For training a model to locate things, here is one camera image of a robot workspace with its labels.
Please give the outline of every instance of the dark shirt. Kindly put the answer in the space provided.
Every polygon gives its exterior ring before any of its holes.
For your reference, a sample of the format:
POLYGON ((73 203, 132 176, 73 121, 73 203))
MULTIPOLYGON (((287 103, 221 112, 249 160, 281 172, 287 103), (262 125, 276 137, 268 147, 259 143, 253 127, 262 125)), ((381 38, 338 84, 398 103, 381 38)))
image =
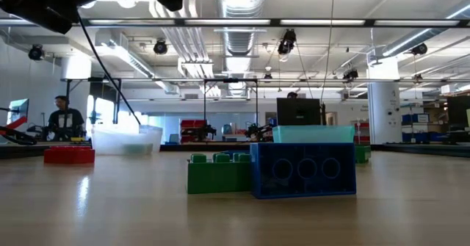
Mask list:
MULTIPOLYGON (((77 109, 69 108, 67 110, 67 127, 75 129, 84 123, 82 114, 77 109)), ((57 110, 49 117, 49 126, 56 128, 64 128, 65 111, 57 110)))

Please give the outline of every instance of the teal plastic box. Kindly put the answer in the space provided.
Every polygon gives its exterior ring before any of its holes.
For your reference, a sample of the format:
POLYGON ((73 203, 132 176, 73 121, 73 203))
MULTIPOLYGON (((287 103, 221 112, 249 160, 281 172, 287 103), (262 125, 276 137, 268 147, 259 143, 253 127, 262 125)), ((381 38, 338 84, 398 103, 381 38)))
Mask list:
POLYGON ((276 143, 353 143, 354 126, 277 126, 276 143))

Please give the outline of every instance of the man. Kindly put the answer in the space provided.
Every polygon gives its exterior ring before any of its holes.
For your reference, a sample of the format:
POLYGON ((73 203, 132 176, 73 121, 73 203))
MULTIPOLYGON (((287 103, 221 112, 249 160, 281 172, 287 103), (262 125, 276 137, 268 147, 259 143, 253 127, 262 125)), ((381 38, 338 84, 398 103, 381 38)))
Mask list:
POLYGON ((49 129, 54 132, 53 141, 69 140, 71 137, 80 137, 84 131, 84 120, 77 109, 68 107, 66 96, 59 95, 56 98, 56 106, 59 110, 49 117, 49 129), (65 126, 65 113, 67 112, 67 126, 65 126))
POLYGON ((287 94, 287 98, 296 99, 297 98, 297 93, 296 92, 290 92, 290 93, 287 94))

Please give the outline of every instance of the green lego brick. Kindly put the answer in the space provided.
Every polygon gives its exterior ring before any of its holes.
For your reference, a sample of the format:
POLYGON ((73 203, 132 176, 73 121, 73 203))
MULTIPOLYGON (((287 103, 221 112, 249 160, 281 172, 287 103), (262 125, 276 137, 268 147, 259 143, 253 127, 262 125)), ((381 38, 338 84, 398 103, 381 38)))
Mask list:
POLYGON ((244 192, 250 188, 249 162, 188 163, 188 194, 244 192))
POLYGON ((191 162, 207 162, 207 156, 200 153, 191 155, 191 162))
POLYGON ((250 160, 250 154, 241 153, 240 155, 238 155, 238 159, 236 160, 236 162, 250 162, 250 160))
POLYGON ((357 145, 355 147, 355 163, 363 164, 369 162, 371 148, 367 145, 357 145))
POLYGON ((230 162, 230 155, 219 153, 215 156, 214 162, 230 162))

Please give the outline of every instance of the translucent plastic bin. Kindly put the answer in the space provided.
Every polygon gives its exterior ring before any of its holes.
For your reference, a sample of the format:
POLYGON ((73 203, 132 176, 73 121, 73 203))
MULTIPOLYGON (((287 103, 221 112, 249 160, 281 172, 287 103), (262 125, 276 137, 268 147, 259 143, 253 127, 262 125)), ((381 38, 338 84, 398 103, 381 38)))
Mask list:
POLYGON ((354 126, 277 126, 276 143, 352 143, 354 126))
POLYGON ((149 155, 160 150, 160 128, 125 129, 119 125, 95 126, 92 143, 96 155, 149 155))

